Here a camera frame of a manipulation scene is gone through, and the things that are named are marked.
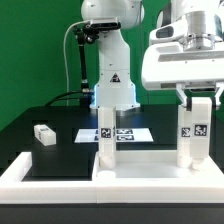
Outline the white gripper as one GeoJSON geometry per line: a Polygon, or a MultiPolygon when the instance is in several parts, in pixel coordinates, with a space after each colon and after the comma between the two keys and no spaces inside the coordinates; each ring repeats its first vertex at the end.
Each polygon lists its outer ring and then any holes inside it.
{"type": "Polygon", "coordinates": [[[147,90],[175,89],[182,106],[192,110],[185,86],[215,85],[214,105],[224,92],[224,40],[217,14],[185,14],[149,35],[141,79],[147,90]]]}

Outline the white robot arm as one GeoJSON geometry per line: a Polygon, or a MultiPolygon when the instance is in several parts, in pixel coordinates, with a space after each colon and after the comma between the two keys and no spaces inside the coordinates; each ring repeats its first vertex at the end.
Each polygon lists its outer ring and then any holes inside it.
{"type": "MultiPolygon", "coordinates": [[[[135,85],[130,79],[130,48],[121,31],[144,18],[142,0],[84,0],[84,32],[99,49],[99,81],[93,109],[118,111],[138,108],[135,85]]],[[[171,0],[150,32],[144,53],[141,81],[148,91],[174,90],[184,106],[185,91],[212,90],[215,102],[224,92],[224,0],[171,0]]]]}

